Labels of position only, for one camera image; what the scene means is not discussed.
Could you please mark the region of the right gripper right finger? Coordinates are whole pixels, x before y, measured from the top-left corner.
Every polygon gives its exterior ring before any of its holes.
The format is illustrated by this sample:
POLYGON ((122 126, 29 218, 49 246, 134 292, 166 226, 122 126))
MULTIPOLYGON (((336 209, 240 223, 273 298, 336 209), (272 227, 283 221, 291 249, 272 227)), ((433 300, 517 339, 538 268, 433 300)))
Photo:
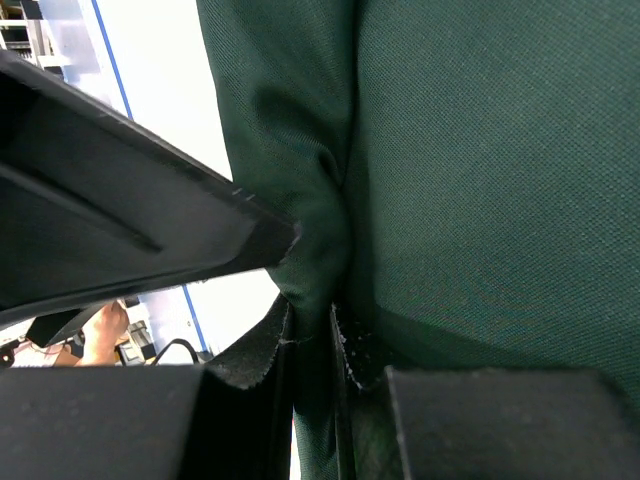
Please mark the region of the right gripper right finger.
POLYGON ((578 369, 420 370, 330 313, 342 479, 635 479, 623 392, 578 369))

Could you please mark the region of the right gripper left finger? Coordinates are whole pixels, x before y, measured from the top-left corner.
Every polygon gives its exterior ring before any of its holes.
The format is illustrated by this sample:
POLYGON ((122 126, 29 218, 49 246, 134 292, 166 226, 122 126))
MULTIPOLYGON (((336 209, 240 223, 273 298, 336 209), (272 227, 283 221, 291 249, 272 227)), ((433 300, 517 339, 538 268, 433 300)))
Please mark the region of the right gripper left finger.
POLYGON ((278 298, 205 364, 4 371, 2 477, 287 478, 292 329, 278 298))

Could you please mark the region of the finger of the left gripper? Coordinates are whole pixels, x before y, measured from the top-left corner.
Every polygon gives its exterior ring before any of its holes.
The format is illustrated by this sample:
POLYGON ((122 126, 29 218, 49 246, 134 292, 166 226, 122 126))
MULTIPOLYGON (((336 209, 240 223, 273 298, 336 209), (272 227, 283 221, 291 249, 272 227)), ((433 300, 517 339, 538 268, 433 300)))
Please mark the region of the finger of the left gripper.
POLYGON ((272 267, 300 227, 18 55, 1 54, 1 321, 272 267))

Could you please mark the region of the dark green cloth napkin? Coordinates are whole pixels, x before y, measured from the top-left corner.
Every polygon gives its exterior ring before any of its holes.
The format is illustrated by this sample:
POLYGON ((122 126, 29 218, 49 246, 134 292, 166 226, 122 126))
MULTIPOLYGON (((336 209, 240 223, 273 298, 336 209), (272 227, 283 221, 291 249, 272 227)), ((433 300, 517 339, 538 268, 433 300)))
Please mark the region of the dark green cloth napkin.
POLYGON ((233 179, 302 227, 301 475, 338 475, 330 313, 422 368, 639 399, 635 1, 202 1, 233 179))

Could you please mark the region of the person bare forearm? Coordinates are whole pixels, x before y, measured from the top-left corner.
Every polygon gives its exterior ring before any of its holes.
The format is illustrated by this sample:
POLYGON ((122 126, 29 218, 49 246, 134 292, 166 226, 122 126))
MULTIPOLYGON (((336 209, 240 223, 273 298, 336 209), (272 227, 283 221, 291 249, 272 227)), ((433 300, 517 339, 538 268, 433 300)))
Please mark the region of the person bare forearm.
POLYGON ((126 308, 119 301, 102 307, 84 325, 83 356, 77 366, 114 366, 118 341, 129 327, 126 308))

